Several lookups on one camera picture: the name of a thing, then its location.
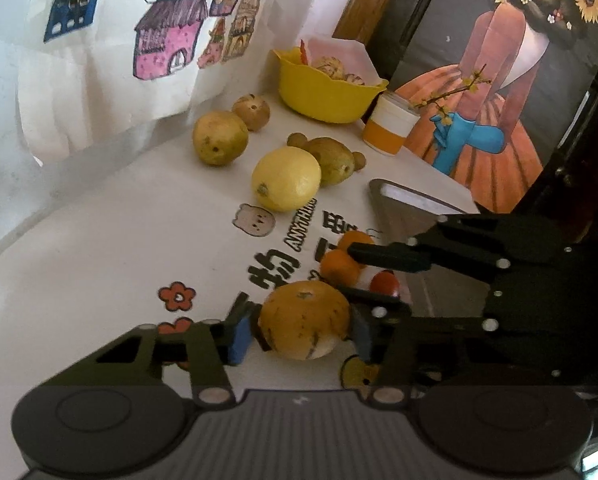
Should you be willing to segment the girl in orange dress poster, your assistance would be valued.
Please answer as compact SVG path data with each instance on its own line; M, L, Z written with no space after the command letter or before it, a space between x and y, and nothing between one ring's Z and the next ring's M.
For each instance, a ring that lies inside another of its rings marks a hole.
M493 212L540 176L598 71L598 0L430 0L392 83L405 146Z

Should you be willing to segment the striped melon in bowl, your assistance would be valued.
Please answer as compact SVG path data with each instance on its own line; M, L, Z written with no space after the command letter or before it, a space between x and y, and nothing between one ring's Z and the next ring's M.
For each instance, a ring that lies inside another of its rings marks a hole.
M347 74L345 77L345 81L349 82L349 84L355 84L356 86L364 86L365 85L364 80L360 76L357 76L356 74Z
M347 76L345 64L335 56L317 58L311 66L332 80L345 80Z

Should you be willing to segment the small brown longan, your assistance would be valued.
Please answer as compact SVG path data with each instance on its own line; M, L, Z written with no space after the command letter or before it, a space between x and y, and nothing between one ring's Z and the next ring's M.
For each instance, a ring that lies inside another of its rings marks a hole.
M286 144L293 148L303 148L307 143L308 138L301 132L292 133L286 141Z
M360 171L366 166L366 158L360 152L353 152L353 159L354 159L354 170Z

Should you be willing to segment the yellow plastic bowl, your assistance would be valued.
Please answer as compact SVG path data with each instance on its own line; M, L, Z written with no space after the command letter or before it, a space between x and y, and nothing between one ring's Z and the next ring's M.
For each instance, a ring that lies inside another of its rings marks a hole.
M376 86L359 86L331 79L302 64L300 50L272 50L279 62L278 94L294 112L328 124L351 124L361 119L373 101L388 87L386 79Z

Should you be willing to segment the small brown longan left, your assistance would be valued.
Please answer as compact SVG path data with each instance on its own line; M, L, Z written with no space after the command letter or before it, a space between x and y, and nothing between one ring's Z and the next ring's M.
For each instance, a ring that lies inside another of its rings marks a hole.
M307 143L308 138L301 132L292 133L286 141L286 144L293 148L303 148Z

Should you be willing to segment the orange red item in bowl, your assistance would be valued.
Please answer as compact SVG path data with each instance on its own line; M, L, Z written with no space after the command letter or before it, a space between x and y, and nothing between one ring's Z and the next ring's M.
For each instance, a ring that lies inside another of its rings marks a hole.
M300 40L299 51L300 51L301 64L305 65L305 66L310 66L311 63L310 63L310 57L308 54L308 48L303 40Z

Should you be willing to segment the houses drawing paper sheet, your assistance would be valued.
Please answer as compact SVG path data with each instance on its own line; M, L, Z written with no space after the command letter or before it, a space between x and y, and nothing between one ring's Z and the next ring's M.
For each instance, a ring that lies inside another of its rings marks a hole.
M315 0L28 0L18 75L40 165L128 129L261 90Z

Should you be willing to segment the striped yellow pepino melon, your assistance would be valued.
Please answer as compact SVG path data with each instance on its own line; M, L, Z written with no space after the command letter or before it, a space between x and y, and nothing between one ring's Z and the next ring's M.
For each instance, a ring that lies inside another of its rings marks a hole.
M328 356L348 337L350 304L333 286L318 281L283 285L261 307L259 330L279 356L311 361Z

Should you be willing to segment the greenish yellow round pear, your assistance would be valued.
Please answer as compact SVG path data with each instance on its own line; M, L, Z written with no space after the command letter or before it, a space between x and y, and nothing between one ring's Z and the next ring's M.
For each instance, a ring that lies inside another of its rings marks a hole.
M249 142L249 130L236 114L214 110L197 119L192 139L202 162L221 167L244 153Z

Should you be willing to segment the white and orange cup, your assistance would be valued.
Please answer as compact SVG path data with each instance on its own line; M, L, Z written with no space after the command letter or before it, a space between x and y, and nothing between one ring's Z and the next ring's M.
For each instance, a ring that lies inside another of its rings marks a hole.
M384 92L365 122L362 140L381 154L395 156L419 118L421 115L408 100L395 92Z

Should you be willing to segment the large yellow lemon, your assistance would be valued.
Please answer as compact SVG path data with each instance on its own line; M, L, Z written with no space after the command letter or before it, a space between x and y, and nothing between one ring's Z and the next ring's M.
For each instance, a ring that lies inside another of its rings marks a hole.
M316 196L322 180L320 164L310 153L284 146L263 156L252 171L251 188L264 208L288 212Z

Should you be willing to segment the pink white paper in bowl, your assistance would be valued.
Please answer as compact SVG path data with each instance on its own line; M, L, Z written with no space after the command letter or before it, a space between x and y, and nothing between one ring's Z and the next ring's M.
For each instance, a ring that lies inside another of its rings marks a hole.
M365 86L378 86L381 78L366 52L364 44L355 40L311 36L305 40L310 63L322 56L335 56L345 64L347 74L360 76Z

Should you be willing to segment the small brown round fruit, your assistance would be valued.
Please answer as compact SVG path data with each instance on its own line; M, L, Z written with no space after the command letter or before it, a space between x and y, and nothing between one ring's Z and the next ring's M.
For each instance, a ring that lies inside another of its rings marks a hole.
M241 96L232 106L232 112L246 124L250 131L257 132L270 121L269 104L261 96L247 94Z

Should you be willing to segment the small red tomato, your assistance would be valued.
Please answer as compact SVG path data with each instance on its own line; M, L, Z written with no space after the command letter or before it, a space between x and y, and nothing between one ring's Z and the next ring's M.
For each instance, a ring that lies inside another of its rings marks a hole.
M398 278L395 277L395 273L390 270L383 270L373 276L371 283L369 283L369 291L377 295L399 298L400 283Z

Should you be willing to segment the small brown longan right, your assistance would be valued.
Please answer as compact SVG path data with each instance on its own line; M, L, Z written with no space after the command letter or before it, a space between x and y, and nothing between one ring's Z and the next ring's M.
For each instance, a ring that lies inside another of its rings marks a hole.
M366 158L360 152L353 152L353 159L354 159L354 170L360 171L366 166Z

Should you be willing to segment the small orange tangerine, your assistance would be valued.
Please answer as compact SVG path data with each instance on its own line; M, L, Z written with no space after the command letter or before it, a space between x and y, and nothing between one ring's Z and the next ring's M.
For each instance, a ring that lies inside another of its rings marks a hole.
M373 245L373 237L365 232L358 230L351 230L342 234L337 243L337 248L346 252L348 248L354 243Z
M323 255L320 274L323 280L333 286L353 287L361 276L359 266L344 250L333 249Z

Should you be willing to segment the olive green pear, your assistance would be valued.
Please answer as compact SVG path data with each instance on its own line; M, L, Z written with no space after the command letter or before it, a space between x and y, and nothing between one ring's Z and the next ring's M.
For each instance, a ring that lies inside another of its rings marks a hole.
M303 147L321 167L321 186L337 185L357 171L354 154L339 141L332 138L308 140Z

